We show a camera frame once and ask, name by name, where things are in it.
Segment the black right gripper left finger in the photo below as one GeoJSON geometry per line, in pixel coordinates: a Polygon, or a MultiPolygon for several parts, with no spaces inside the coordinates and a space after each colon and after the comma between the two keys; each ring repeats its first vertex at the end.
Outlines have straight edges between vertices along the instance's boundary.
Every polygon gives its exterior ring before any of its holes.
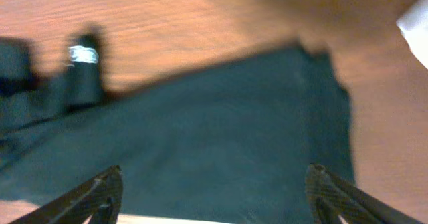
{"type": "Polygon", "coordinates": [[[111,166],[11,224],[116,224],[122,194],[122,171],[111,166]]]}

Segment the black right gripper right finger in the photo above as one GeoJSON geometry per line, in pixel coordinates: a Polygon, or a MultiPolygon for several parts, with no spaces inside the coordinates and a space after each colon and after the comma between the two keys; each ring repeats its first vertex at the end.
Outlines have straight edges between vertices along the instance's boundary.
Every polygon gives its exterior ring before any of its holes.
{"type": "Polygon", "coordinates": [[[352,183],[311,164],[306,172],[305,192],[316,224],[421,224],[374,198],[352,183]]]}

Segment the black t-shirt white logo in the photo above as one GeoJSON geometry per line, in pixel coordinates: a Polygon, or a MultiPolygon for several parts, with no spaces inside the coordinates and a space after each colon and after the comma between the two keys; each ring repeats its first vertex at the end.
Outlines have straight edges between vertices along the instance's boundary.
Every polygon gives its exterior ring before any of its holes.
{"type": "Polygon", "coordinates": [[[109,100],[97,33],[41,86],[30,47],[1,38],[3,200],[41,206],[118,165],[123,213],[311,223],[309,164],[354,180],[350,98],[327,53],[289,45],[109,100]]]}

